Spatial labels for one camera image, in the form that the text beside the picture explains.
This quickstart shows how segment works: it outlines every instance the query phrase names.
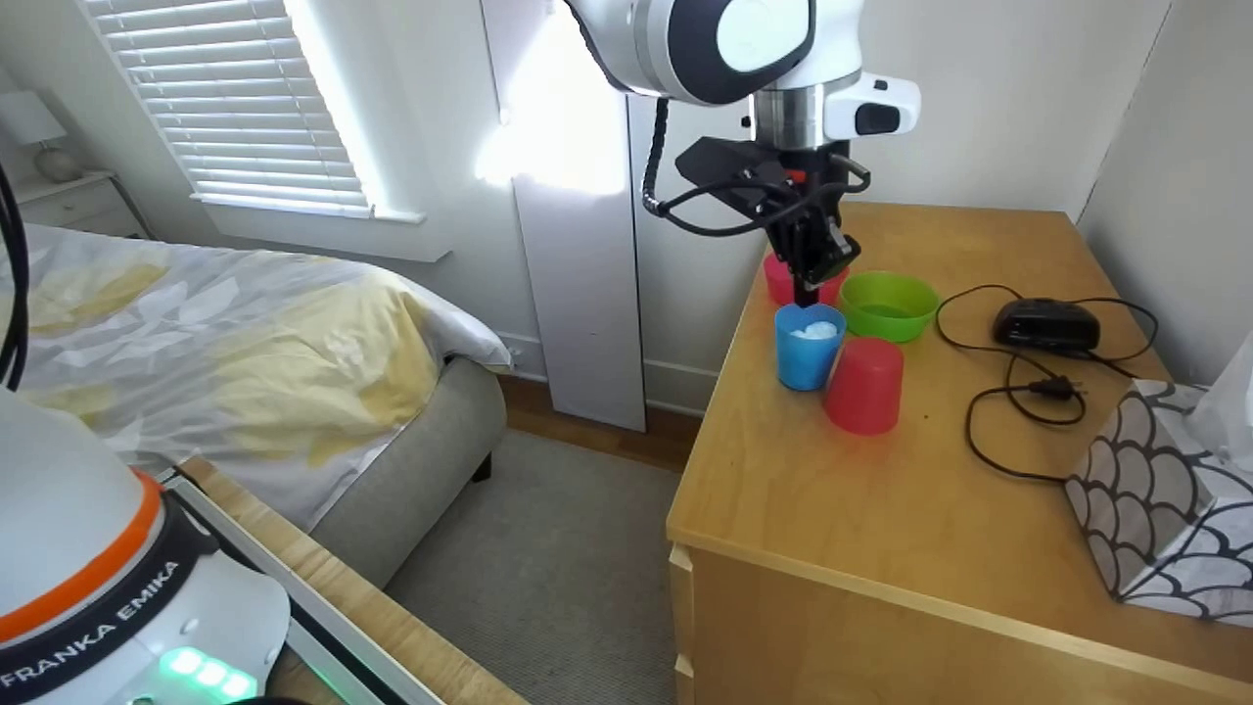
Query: black device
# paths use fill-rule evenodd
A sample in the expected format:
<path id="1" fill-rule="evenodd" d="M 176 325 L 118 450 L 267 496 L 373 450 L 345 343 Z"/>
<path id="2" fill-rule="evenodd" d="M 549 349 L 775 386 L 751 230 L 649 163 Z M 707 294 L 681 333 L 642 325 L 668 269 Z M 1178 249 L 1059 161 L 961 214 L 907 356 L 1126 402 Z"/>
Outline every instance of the black device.
<path id="1" fill-rule="evenodd" d="M 1059 356 L 1079 356 L 1100 343 L 1100 322 L 1071 302 L 1055 299 L 1018 299 L 999 308 L 989 341 L 1010 349 L 1040 349 Z"/>

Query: white wall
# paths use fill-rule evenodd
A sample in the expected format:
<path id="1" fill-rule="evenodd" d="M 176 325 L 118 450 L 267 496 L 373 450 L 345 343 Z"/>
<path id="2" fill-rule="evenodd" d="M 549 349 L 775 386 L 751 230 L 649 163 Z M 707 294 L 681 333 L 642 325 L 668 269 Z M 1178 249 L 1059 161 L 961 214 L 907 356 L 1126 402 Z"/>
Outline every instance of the white wall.
<path id="1" fill-rule="evenodd" d="M 15 80 L 2 69 L 2 63 L 0 63 L 0 94 L 2 94 L 2 90 L 20 90 L 20 84 L 15 84 Z M 0 128 L 0 163 L 2 163 L 9 180 L 20 180 L 15 168 L 26 171 L 23 154 L 9 141 L 2 128 Z"/>
<path id="2" fill-rule="evenodd" d="M 469 0 L 357 0 L 339 7 L 357 42 L 373 40 L 378 97 L 398 97 L 412 125 L 402 157 L 426 228 L 454 242 L 439 266 L 402 266 L 514 341 L 536 341 L 510 191 L 473 180 L 473 146 L 493 125 L 490 63 Z M 1085 204 L 1096 163 L 1122 118 L 1168 0 L 869 0 L 865 63 L 922 87 L 912 137 L 862 141 L 869 201 L 989 204 L 1070 212 Z M 207 236 L 185 185 L 143 128 L 126 87 L 74 20 L 74 0 L 2 0 L 0 63 L 74 112 L 92 157 L 120 171 L 160 236 Z M 738 111 L 681 111 L 681 134 L 737 134 Z M 758 239 L 707 242 L 639 221 L 642 343 L 649 398 L 702 407 L 720 369 Z"/>
<path id="3" fill-rule="evenodd" d="M 1211 385 L 1253 330 L 1253 5 L 1173 0 L 1079 230 Z"/>

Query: white bedsheet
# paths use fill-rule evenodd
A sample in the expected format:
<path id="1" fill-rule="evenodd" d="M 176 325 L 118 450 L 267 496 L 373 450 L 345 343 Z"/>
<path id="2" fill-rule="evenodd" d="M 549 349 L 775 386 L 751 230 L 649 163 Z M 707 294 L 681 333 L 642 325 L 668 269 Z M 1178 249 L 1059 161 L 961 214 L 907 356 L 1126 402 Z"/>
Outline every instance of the white bedsheet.
<path id="1" fill-rule="evenodd" d="M 378 266 L 33 223 L 26 239 L 20 392 L 120 453 L 202 453 L 306 530 L 426 407 L 439 356 L 510 369 L 493 330 Z"/>

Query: cable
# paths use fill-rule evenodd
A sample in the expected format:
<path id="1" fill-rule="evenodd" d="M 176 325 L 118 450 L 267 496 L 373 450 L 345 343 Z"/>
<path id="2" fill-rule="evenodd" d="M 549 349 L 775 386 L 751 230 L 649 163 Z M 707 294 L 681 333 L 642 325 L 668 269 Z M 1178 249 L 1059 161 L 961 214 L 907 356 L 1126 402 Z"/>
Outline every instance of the cable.
<path id="1" fill-rule="evenodd" d="M 10 315 L 0 343 L 0 385 L 15 386 L 23 380 L 26 343 L 30 343 L 30 319 L 26 319 L 30 256 L 26 256 L 23 214 L 15 212 L 15 196 L 2 168 L 0 168 L 0 239 L 2 239 L 9 275 L 10 275 Z"/>
<path id="2" fill-rule="evenodd" d="M 999 385 L 999 386 L 981 386 L 981 392 L 969 396 L 968 415 L 961 415 L 961 437 L 968 437 L 968 447 L 969 447 L 976 460 L 981 460 L 989 471 L 999 471 L 999 475 L 1007 475 L 1007 477 L 1027 477 L 1027 480 L 1040 480 L 1040 484 L 1059 484 L 1063 477 L 1055 477 L 1055 475 L 1036 475 L 1036 471 L 1023 471 L 1023 467 L 1007 467 L 1007 462 L 999 462 L 999 460 L 989 460 L 986 447 L 981 447 L 980 435 L 976 435 L 976 415 L 980 415 L 980 407 L 981 407 L 986 398 L 995 398 L 995 396 L 1007 396 L 1010 407 L 1015 407 L 1023 418 L 1046 423 L 1046 426 L 1071 426 L 1071 423 L 1079 423 L 1079 418 L 1089 415 L 1085 392 L 1079 392 L 1070 376 L 1059 376 L 1055 369 L 1040 366 L 1036 356 L 1029 356 L 1029 353 L 1023 353 L 1023 349 L 1007 349 L 1007 343 L 969 343 L 969 341 L 958 341 L 958 337 L 946 333 L 942 315 L 946 315 L 955 302 L 961 302 L 961 299 L 969 299 L 969 294 L 986 294 L 986 291 L 999 291 L 999 294 L 1010 294 L 1015 302 L 1023 302 L 1023 294 L 1018 294 L 1015 286 L 1001 286 L 1001 282 L 968 286 L 968 291 L 958 291 L 958 294 L 951 294 L 951 299 L 942 299 L 942 302 L 937 307 L 937 325 L 933 325 L 937 337 L 939 337 L 942 343 L 951 343 L 951 349 L 1010 356 L 1010 359 L 1007 359 L 1007 372 L 1001 372 L 1001 385 Z M 1130 308 L 1138 322 L 1145 322 L 1145 341 L 1142 341 L 1138 349 L 1130 349 L 1130 353 L 1118 353 L 1118 356 L 1096 356 L 1096 353 L 1079 353 L 1079 356 L 1053 353 L 1053 356 L 1059 356 L 1059 359 L 1089 359 L 1089 366 L 1104 366 L 1104 369 L 1113 369 L 1113 372 L 1118 372 L 1118 376 L 1130 376 L 1130 372 L 1122 369 L 1122 359 L 1135 359 L 1135 356 L 1142 356 L 1142 353 L 1153 343 L 1153 337 L 1160 337 L 1160 319 L 1153 319 L 1145 307 L 1135 307 L 1135 302 L 1122 302 L 1122 299 L 1071 299 L 1071 302 L 1078 302 L 1078 307 L 1122 307 L 1122 308 Z M 1040 402 L 1050 402 L 1050 407 L 1059 407 L 1059 415 L 1046 415 L 1046 413 L 1036 413 L 1029 398 L 1040 398 Z"/>
<path id="3" fill-rule="evenodd" d="M 758 180 L 720 180 L 720 185 L 698 185 L 689 191 L 677 191 L 672 201 L 659 201 L 659 168 L 663 168 L 663 154 L 665 154 L 665 128 L 668 128 L 668 97 L 659 97 L 659 111 L 655 111 L 655 137 L 649 137 L 649 157 L 646 157 L 646 171 L 642 171 L 642 208 L 659 221 L 668 221 L 677 223 L 681 230 L 694 230 L 694 236 L 704 236 L 704 239 L 727 239 L 727 236 L 746 236 L 746 230 L 758 230 L 758 228 L 775 228 L 783 221 L 793 221 L 800 212 L 820 212 L 827 214 L 827 204 L 832 196 L 844 196 L 844 191 L 865 191 L 871 185 L 869 168 L 862 168 L 857 161 L 841 157 L 841 154 L 827 154 L 827 161 L 839 163 L 839 171 L 853 175 L 853 180 L 841 180 L 841 185 L 807 185 L 807 191 L 790 191 L 790 187 L 771 187 L 771 185 L 758 185 Z M 672 208 L 698 201 L 698 196 L 720 196 L 720 191 L 764 191 L 771 201 L 783 201 L 783 208 L 771 208 L 766 214 L 757 214 L 746 223 L 737 223 L 737 228 L 704 228 L 704 223 L 694 223 L 694 221 L 681 221 L 672 214 Z"/>

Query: floor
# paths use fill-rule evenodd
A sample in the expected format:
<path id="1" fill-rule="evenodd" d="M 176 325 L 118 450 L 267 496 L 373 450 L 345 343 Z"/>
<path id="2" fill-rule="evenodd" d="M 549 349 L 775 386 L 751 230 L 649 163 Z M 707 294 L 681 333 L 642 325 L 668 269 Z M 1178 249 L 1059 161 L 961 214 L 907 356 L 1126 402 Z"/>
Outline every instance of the floor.
<path id="1" fill-rule="evenodd" d="M 391 595 L 545 705 L 668 705 L 665 513 L 677 475 L 506 431 Z"/>
<path id="2" fill-rule="evenodd" d="M 677 475 L 689 462 L 689 450 L 702 431 L 702 415 L 677 415 L 659 407 L 646 413 L 646 431 L 601 426 L 601 423 L 553 413 L 549 386 L 536 380 L 501 376 L 501 386 L 506 386 L 510 426 L 516 431 L 665 467 Z"/>

